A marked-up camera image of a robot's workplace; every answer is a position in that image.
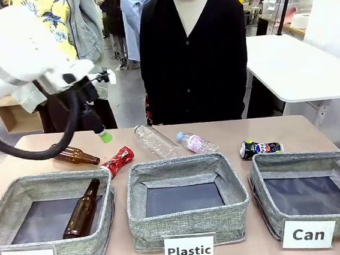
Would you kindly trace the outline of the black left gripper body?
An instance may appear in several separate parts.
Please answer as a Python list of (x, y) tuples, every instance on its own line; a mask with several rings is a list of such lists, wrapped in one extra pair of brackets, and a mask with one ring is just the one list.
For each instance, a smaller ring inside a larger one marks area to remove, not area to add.
[(95, 127), (103, 125), (101, 118), (91, 106), (91, 103), (98, 99), (97, 90), (87, 76), (76, 83), (75, 89), (81, 111), (80, 123), (85, 130), (94, 131)]

